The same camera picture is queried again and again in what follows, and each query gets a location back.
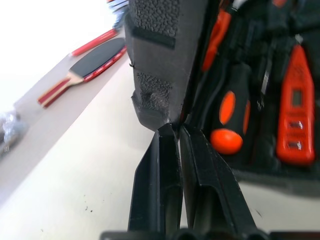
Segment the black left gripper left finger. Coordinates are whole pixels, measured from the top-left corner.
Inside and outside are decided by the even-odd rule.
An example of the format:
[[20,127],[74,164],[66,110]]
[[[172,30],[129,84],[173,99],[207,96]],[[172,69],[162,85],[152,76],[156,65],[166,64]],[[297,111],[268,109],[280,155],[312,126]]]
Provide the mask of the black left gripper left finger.
[[129,231],[175,232],[180,228],[183,178],[176,134],[157,129],[134,175]]

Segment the black orange utility knife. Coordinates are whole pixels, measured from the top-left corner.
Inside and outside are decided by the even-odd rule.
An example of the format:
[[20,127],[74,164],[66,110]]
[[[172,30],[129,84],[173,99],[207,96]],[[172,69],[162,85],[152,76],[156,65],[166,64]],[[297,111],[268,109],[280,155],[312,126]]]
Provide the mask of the black orange utility knife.
[[203,65],[201,68],[203,72],[209,70],[209,68],[211,67],[218,53],[219,46],[228,31],[231,18],[232,18],[231,13],[229,13],[225,9],[220,9],[217,16],[217,20],[211,31],[209,44],[205,53]]

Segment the black tool case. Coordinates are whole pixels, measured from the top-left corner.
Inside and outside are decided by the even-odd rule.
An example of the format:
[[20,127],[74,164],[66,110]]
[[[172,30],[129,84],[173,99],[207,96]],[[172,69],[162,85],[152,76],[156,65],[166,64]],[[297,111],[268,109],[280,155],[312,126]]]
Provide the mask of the black tool case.
[[[220,9],[231,21],[217,55],[202,71]],[[125,36],[133,69],[132,102],[150,130],[184,125],[208,142],[233,65],[251,68],[250,115],[239,152],[221,154],[244,182],[320,197],[320,0],[129,0]],[[281,88],[295,36],[302,37],[314,82],[315,160],[307,166],[276,155]]]

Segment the table tennis paddle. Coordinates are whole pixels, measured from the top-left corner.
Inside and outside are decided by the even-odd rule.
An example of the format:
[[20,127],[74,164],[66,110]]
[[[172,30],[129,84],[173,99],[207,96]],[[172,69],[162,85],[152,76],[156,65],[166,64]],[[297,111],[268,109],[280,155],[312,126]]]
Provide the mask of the table tennis paddle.
[[87,83],[111,67],[126,52],[125,38],[111,39],[90,51],[70,67],[67,75],[37,99],[43,108],[51,105],[67,89]]

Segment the clear plastic bag with cardboard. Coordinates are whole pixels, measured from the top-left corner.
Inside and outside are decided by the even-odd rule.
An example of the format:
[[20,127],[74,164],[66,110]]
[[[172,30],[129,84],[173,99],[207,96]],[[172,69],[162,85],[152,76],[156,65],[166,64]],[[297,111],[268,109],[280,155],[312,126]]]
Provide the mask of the clear plastic bag with cardboard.
[[0,112],[0,158],[17,144],[27,129],[27,123],[14,108]]

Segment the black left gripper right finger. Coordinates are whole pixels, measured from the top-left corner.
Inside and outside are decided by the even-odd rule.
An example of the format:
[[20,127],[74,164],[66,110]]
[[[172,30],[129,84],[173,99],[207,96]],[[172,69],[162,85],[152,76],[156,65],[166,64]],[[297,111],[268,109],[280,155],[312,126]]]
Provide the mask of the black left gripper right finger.
[[180,129],[188,226],[197,232],[255,232],[256,224],[227,163],[200,129]]

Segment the open book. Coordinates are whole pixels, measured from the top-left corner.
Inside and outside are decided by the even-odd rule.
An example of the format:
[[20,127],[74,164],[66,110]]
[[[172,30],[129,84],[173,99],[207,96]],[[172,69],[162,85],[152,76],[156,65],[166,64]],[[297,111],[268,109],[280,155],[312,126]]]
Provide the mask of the open book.
[[102,43],[116,37],[123,28],[125,16],[129,9],[129,0],[105,0],[108,9],[111,11],[114,20],[111,29],[102,35],[94,38],[83,46],[75,49],[70,56],[75,57],[88,52],[89,50],[101,45]]

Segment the silver shaft screwdriver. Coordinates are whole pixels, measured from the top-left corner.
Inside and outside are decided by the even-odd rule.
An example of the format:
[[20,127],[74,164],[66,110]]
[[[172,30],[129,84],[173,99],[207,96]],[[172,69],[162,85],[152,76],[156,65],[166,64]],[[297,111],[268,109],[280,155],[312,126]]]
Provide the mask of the silver shaft screwdriver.
[[219,96],[209,140],[223,155],[234,155],[243,146],[251,111],[249,82],[251,67],[237,63],[230,68]]

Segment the orange voltage tester pen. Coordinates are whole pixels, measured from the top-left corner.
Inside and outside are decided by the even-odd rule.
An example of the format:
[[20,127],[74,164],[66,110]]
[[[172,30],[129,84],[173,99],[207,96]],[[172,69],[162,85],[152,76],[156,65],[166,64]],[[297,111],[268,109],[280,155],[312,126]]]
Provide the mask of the orange voltage tester pen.
[[315,161],[315,87],[303,47],[296,44],[282,82],[276,155],[283,163],[310,166]]

